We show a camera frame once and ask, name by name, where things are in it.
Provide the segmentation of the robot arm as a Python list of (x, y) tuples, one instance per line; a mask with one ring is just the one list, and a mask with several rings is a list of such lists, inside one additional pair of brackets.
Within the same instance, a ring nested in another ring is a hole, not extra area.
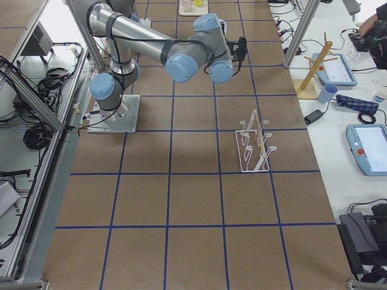
[(138, 78), (132, 51), (158, 61), (178, 83), (190, 80), (200, 68), (214, 83), (228, 82), (238, 73), (233, 63), (242, 62), (247, 53), (244, 37), (233, 50), (235, 43), (226, 40), (225, 26), (215, 13), (197, 18), (194, 34), (188, 39), (174, 39), (139, 23), (134, 1), (73, 1), (72, 5), (76, 19), (87, 32), (109, 41), (111, 70), (91, 81), (91, 92), (103, 120), (121, 120), (126, 114), (123, 93)]

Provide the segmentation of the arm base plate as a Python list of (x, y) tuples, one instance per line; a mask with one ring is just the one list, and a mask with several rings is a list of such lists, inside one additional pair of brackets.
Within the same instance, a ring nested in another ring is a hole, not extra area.
[(91, 126), (87, 127), (87, 132), (90, 134), (133, 134), (137, 128), (139, 108), (140, 95), (125, 94), (118, 111), (112, 117), (109, 117), (111, 112), (101, 112), (95, 101), (93, 109), (99, 112), (91, 116)]

